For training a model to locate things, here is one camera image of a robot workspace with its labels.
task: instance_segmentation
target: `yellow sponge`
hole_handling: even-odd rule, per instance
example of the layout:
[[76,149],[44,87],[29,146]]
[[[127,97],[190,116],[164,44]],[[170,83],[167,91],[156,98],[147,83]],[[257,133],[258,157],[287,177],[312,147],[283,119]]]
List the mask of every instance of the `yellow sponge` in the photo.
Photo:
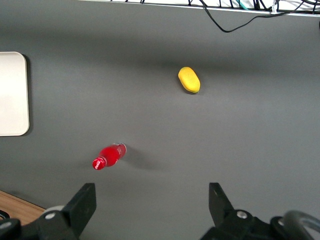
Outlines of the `yellow sponge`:
[[200,80],[192,68],[185,66],[181,68],[178,77],[182,86],[191,93],[197,93],[200,90]]

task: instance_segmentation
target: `cable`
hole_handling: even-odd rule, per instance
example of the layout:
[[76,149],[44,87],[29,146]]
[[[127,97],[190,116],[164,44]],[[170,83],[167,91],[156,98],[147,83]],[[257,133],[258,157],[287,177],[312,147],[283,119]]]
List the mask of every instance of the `cable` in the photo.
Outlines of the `cable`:
[[318,2],[318,1],[312,2],[312,1],[309,1],[309,0],[305,0],[305,3],[306,3],[306,4],[310,4],[310,5],[317,5],[317,6],[320,5],[320,2]]
[[262,0],[260,0],[260,3],[262,4],[262,6],[263,6],[264,10],[266,11],[266,10],[267,10],[267,8],[266,8],[265,3],[264,3]]
[[240,0],[236,0],[236,1],[238,2],[239,6],[240,6],[241,8],[243,8],[244,10],[249,10],[248,8],[245,7],[245,5],[243,5],[242,2],[240,2]]
[[315,4],[314,4],[313,10],[312,10],[312,14],[315,14],[317,3],[318,3],[318,0],[315,0]]
[[301,4],[295,9],[295,10],[292,10],[292,11],[286,11],[286,12],[281,12],[281,13],[278,13],[278,14],[272,14],[272,15],[259,15],[259,16],[255,16],[254,18],[252,18],[250,21],[246,22],[245,24],[241,25],[241,26],[238,26],[232,30],[225,30],[223,29],[218,23],[217,21],[214,19],[214,17],[211,15],[211,13],[209,12],[207,6],[206,6],[206,3],[203,1],[203,0],[199,0],[201,3],[202,3],[202,6],[206,12],[206,14],[210,17],[210,19],[214,22],[214,24],[224,33],[232,33],[234,32],[235,30],[238,30],[246,25],[248,25],[249,23],[251,23],[253,20],[255,19],[258,19],[258,18],[261,18],[261,19],[268,19],[268,18],[275,18],[275,17],[279,17],[279,16],[283,16],[283,15],[287,15],[287,14],[290,14],[290,13],[294,13],[296,10],[298,10],[302,4],[305,3],[305,0],[302,0]]
[[234,5],[232,3],[232,0],[230,0],[231,8],[234,8]]
[[258,10],[258,6],[257,6],[257,3],[256,3],[256,0],[253,0],[253,8],[254,10]]
[[283,224],[291,240],[314,240],[306,227],[320,233],[320,220],[301,211],[287,212],[283,217]]
[[261,10],[260,9],[260,1],[259,0],[255,0],[256,1],[256,10]]

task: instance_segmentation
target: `gray tabletop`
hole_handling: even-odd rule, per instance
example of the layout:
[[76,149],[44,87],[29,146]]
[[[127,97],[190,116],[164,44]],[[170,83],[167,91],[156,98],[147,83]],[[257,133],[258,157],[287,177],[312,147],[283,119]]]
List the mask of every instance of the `gray tabletop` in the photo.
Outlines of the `gray tabletop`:
[[[225,28],[255,16],[212,13]],[[266,222],[320,217],[319,18],[225,34],[203,9],[3,0],[0,22],[1,51],[27,57],[30,106],[28,133],[0,137],[0,189],[48,208],[95,183],[81,239],[199,239],[210,182]],[[119,141],[126,156],[94,170]]]

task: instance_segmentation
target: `white panel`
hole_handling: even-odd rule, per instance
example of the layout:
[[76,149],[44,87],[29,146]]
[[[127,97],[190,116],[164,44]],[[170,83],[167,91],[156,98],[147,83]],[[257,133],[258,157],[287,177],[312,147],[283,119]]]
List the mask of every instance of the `white panel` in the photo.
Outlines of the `white panel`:
[[0,136],[29,129],[26,60],[18,52],[0,52]]

